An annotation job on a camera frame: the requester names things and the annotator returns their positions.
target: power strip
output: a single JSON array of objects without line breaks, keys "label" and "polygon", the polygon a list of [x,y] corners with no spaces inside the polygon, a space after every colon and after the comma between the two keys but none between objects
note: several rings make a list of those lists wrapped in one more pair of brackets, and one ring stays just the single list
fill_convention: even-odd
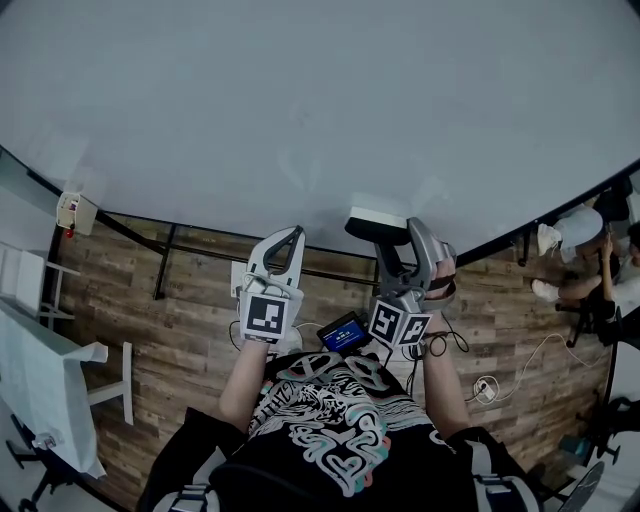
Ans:
[{"label": "power strip", "polygon": [[489,402],[493,401],[496,397],[496,392],[484,379],[479,379],[478,382],[476,382],[473,392],[476,396],[485,397]]}]

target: electrical outlet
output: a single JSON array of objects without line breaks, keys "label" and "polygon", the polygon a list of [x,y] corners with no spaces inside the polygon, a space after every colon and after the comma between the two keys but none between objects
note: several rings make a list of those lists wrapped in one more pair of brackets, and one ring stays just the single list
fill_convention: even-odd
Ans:
[{"label": "electrical outlet", "polygon": [[240,261],[231,262],[231,296],[234,299],[238,298],[237,288],[242,286],[242,277],[247,271],[247,264]]},{"label": "electrical outlet", "polygon": [[489,383],[484,379],[478,381],[478,394],[484,396],[489,401],[493,400],[496,396],[493,388],[489,386]]}]

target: small screen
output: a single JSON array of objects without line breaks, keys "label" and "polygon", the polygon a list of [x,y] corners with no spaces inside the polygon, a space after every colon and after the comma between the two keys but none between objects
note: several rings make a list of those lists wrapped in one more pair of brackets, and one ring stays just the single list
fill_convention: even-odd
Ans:
[{"label": "small screen", "polygon": [[365,333],[358,323],[355,320],[349,320],[346,324],[325,334],[322,339],[331,352],[340,352],[364,337]]}]

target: chair wheel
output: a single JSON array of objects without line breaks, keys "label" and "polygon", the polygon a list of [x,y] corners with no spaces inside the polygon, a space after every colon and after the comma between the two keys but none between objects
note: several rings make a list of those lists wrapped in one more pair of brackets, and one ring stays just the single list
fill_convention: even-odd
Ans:
[{"label": "chair wheel", "polygon": [[22,500],[18,506],[18,512],[38,512],[38,509],[32,501]]}]

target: white sneaker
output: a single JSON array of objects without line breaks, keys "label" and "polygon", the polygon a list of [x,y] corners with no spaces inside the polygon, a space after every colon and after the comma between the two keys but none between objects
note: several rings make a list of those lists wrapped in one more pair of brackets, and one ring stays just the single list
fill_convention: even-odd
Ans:
[{"label": "white sneaker", "polygon": [[531,282],[531,290],[536,297],[540,297],[547,302],[555,302],[560,298],[558,295],[559,288],[557,286],[540,281],[540,279],[534,279]]},{"label": "white sneaker", "polygon": [[551,249],[558,247],[558,244],[562,242],[562,234],[555,228],[547,226],[546,224],[540,224],[538,226],[538,255],[544,256],[545,253]]}]

